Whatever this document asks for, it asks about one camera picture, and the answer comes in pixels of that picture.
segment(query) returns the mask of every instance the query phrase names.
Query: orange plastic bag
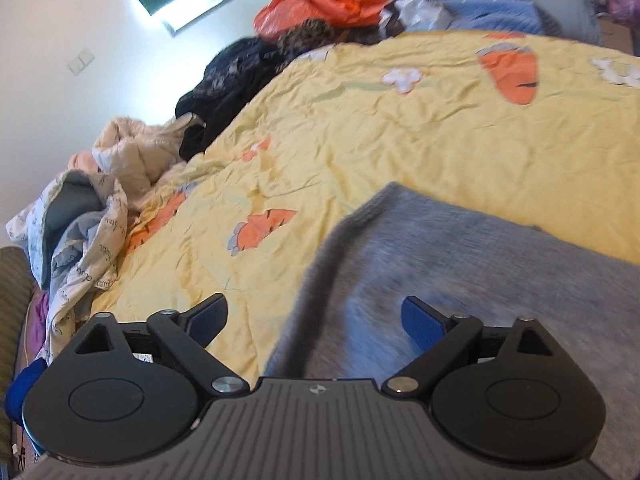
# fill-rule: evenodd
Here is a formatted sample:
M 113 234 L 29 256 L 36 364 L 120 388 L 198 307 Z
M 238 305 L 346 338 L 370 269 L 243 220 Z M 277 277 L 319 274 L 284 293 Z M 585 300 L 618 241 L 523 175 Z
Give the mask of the orange plastic bag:
M 256 33 L 267 41 L 309 18 L 324 20 L 333 27 L 377 25 L 380 10 L 391 0 L 272 0 L 254 19 Z

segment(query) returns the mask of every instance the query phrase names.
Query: wall switch plate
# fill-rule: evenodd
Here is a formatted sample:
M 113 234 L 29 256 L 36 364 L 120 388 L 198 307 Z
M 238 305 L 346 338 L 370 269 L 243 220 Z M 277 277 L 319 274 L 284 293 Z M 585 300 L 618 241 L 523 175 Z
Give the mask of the wall switch plate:
M 69 61 L 66 66 L 71 70 L 73 75 L 78 75 L 82 70 L 87 68 L 94 59 L 94 54 L 88 48 L 85 48 L 74 59 Z

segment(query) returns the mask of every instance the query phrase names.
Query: yellow bed sheet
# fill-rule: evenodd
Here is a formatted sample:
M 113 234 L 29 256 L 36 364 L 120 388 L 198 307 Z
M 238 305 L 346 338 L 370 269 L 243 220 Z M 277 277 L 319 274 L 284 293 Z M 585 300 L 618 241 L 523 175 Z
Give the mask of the yellow bed sheet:
M 298 60 L 175 179 L 201 183 L 94 312 L 144 320 L 222 292 L 229 320 L 209 351 L 253 383 L 324 238 L 393 180 L 640 263 L 639 68 L 613 50 L 484 32 Z

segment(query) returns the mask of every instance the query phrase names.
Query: purple cloth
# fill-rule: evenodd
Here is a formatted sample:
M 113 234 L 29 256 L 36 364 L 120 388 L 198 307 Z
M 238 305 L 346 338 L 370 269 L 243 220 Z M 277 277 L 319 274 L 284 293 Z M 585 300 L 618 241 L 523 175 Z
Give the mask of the purple cloth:
M 26 346 L 28 362 L 38 354 L 46 336 L 46 321 L 49 313 L 49 293 L 38 291 L 33 298 L 27 316 Z

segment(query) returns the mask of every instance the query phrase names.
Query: striped fabric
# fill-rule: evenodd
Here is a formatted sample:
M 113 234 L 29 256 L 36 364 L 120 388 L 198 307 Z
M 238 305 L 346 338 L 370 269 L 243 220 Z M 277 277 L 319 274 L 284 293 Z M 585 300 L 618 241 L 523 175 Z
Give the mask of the striped fabric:
M 0 400 L 14 378 L 15 358 L 34 280 L 27 258 L 17 247 L 0 249 Z M 12 462 L 10 424 L 0 413 L 0 465 Z

